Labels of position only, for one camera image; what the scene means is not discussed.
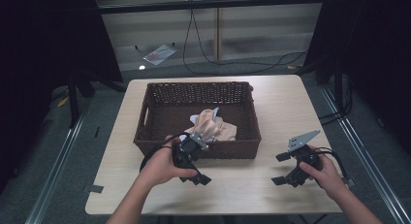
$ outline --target forearm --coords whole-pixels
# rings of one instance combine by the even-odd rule
[[[382,223],[350,190],[344,190],[335,202],[342,209],[351,224]]]
[[[107,223],[138,223],[142,213],[142,206],[150,190],[151,187],[144,184],[144,182],[137,177]]]

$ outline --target hand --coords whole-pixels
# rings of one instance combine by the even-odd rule
[[[174,138],[164,144],[163,146],[165,147],[157,150],[140,172],[138,180],[143,180],[144,184],[151,189],[155,185],[165,183],[173,177],[195,176],[197,174],[196,170],[180,169],[173,163],[171,147],[179,143],[180,139]]]
[[[319,154],[318,156],[323,164],[323,170],[318,171],[304,162],[300,163],[300,168],[317,179],[318,183],[326,191],[327,195],[334,200],[339,194],[348,190],[348,188],[342,181],[341,176],[336,170],[332,160],[324,154]]]

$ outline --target gray floor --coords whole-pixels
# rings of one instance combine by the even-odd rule
[[[296,55],[283,58],[284,62],[291,61]],[[275,63],[278,57],[250,58],[246,61]],[[190,70],[198,73],[212,73],[219,76],[241,75],[251,71],[262,71],[250,75],[285,75],[294,73],[285,66],[267,69],[267,66],[258,65],[227,65],[216,66],[209,63],[190,64]],[[144,71],[123,72],[126,86],[130,80],[150,78],[184,78],[206,76],[193,74],[184,66],[176,65]],[[322,88],[315,82],[315,75],[308,74],[301,77],[313,106],[319,116],[331,113],[329,104],[322,93]],[[102,159],[112,126],[115,122],[124,93],[119,93],[94,83],[96,94],[93,98],[83,98],[79,95],[80,106],[88,109],[83,111],[84,116],[79,135],[70,151],[67,163],[63,168],[52,196],[47,204],[43,223],[103,223],[106,216],[91,216],[85,213],[84,207],[88,193],[84,188],[92,184]],[[64,87],[56,89],[58,94]],[[50,104],[50,112],[45,119],[41,134],[32,147],[30,156],[19,168],[19,176],[12,179],[0,197],[1,223],[24,223],[39,197],[47,177],[53,167],[65,138],[69,131],[70,109],[66,105],[57,108],[59,100]],[[364,146],[374,159],[379,170],[387,182],[392,186],[406,210],[411,209],[411,196],[408,184],[411,174],[411,157],[397,143],[395,137],[388,130],[381,128],[376,121],[372,109],[364,102],[363,98],[354,90],[353,109],[348,118],[352,122]],[[370,209],[380,217],[384,223],[396,223],[392,212],[388,209],[380,192],[375,187],[370,176],[358,158],[338,121],[324,126],[326,135],[332,148],[338,152],[346,167],[347,173],[357,185],[353,192]],[[304,215],[310,222],[321,216]],[[281,223],[282,216],[255,215],[236,216],[236,223]],[[287,218],[294,223],[304,223],[299,216],[289,215]],[[142,223],[165,223],[166,218],[157,216],[144,216]],[[174,218],[176,224],[183,223],[223,223],[221,216],[178,216]],[[329,214],[321,223],[347,223],[343,214]]]

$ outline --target wooden table top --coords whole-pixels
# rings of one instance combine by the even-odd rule
[[[291,137],[321,130],[309,143],[330,147],[300,77],[254,76],[132,80],[127,88],[94,184],[102,193],[90,193],[89,214],[111,214],[139,174],[143,155],[133,143],[149,82],[248,81],[262,136],[252,160],[199,159],[194,164],[212,178],[207,186],[179,178],[154,187],[142,214],[287,214],[341,212],[315,181],[303,186],[276,186],[270,179],[285,176],[296,160],[278,162]]]

